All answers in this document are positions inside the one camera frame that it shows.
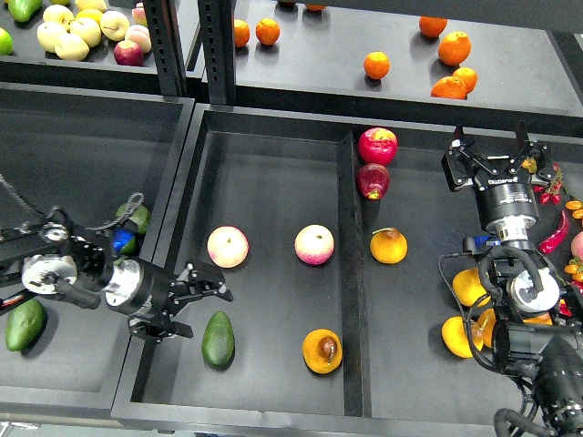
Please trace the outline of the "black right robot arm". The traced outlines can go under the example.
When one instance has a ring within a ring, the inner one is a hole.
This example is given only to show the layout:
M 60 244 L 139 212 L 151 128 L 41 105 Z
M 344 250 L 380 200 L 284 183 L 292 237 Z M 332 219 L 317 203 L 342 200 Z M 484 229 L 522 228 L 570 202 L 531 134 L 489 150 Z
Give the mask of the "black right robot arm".
M 518 410 L 494 417 L 499 436 L 582 433 L 582 289 L 566 281 L 550 252 L 568 235 L 561 214 L 540 243 L 528 236 L 544 201 L 559 202 L 562 173 L 548 145 L 516 130 L 514 151 L 480 148 L 457 126 L 442 157 L 451 191 L 471 188 L 483 235 L 467 237 L 462 255 L 477 267 L 479 295 L 461 303 L 461 336 L 484 369 L 512 380 Z

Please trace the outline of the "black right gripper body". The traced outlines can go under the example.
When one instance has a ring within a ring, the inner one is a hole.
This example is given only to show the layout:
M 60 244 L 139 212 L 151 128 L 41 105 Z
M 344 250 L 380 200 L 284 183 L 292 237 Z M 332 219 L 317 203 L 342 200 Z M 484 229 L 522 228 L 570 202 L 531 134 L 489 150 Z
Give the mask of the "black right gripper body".
M 510 171 L 508 155 L 484 159 L 473 177 L 478 216 L 486 232 L 527 232 L 539 218 L 530 176 Z

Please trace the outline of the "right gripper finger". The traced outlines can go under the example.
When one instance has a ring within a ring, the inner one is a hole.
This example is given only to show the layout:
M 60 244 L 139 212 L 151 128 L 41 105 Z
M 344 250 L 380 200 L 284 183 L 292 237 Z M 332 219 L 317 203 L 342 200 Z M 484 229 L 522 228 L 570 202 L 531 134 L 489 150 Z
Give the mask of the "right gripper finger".
M 483 190 L 481 180 L 490 174 L 486 158 L 473 150 L 475 142 L 465 135 L 464 127 L 457 125 L 454 139 L 444 153 L 441 164 L 451 192 L 462 188 Z
M 550 149 L 529 137 L 524 121 L 518 122 L 515 133 L 518 152 L 508 161 L 505 182 L 549 186 L 554 177 Z

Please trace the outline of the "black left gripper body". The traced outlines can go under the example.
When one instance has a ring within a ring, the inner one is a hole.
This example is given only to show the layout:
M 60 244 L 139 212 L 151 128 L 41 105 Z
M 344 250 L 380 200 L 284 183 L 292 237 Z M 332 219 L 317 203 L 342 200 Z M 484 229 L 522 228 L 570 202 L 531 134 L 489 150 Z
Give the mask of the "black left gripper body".
M 151 320 L 159 325 L 163 314 L 169 317 L 171 274 L 141 259 L 126 259 L 113 268 L 104 288 L 110 310 L 129 318 Z

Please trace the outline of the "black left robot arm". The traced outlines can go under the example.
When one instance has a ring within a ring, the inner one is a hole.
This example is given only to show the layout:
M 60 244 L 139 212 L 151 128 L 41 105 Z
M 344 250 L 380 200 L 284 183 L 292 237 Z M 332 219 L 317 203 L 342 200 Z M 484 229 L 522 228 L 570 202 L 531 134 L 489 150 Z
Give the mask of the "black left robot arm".
M 206 297 L 232 301 L 222 271 L 189 262 L 174 274 L 143 259 L 117 254 L 113 236 L 142 206 L 144 196 L 129 196 L 121 214 L 97 227 L 73 223 L 60 207 L 45 213 L 20 196 L 6 179 L 2 187 L 38 221 L 1 231 L 1 284 L 22 290 L 1 301 L 9 313 L 34 297 L 53 297 L 95 310 L 105 302 L 128 318 L 130 335 L 162 341 L 192 337 L 189 325 L 173 318 L 191 302 Z

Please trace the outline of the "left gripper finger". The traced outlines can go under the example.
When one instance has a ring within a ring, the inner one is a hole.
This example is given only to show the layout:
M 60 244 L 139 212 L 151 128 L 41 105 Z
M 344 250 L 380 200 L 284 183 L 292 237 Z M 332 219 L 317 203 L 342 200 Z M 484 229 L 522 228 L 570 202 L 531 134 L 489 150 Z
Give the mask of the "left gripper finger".
M 170 284 L 170 304 L 181 310 L 191 302 L 206 297 L 233 301 L 222 270 L 203 261 L 188 261 L 184 270 Z
M 142 340 L 154 340 L 156 343 L 176 336 L 186 339 L 193 338 L 193 331 L 190 325 L 173 321 L 168 314 L 163 314 L 159 325 L 151 320 L 129 318 L 128 331 L 133 337 Z

